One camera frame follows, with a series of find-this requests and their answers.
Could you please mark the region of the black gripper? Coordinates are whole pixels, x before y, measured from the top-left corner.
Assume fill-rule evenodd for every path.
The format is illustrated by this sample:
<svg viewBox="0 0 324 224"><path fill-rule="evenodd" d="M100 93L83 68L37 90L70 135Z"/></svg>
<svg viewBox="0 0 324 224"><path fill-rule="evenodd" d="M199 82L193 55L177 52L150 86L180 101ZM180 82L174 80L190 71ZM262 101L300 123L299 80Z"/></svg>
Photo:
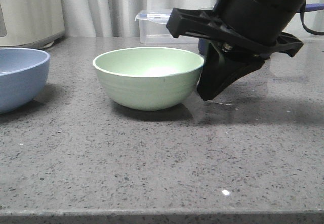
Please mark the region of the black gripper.
<svg viewBox="0 0 324 224"><path fill-rule="evenodd" d="M249 52L286 53L293 57L303 46L284 33L291 14L272 0L219 0L213 10L173 8L167 29L181 35L210 40L205 44L204 65L197 86L200 97L212 100L240 78L259 70L265 60ZM225 51L224 42L243 51Z"/></svg>

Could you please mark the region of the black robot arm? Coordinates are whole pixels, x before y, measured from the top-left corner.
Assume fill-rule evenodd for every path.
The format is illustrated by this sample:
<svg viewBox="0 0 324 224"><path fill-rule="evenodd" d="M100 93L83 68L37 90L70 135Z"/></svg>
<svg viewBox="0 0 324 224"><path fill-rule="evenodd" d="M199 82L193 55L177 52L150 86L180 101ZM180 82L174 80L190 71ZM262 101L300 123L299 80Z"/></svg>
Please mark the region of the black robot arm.
<svg viewBox="0 0 324 224"><path fill-rule="evenodd" d="M206 41L205 60L197 90L211 100L235 81L259 70L264 54L293 57L303 43L285 33L296 12L304 14L306 0L218 0L211 10L173 8L166 27Z"/></svg>

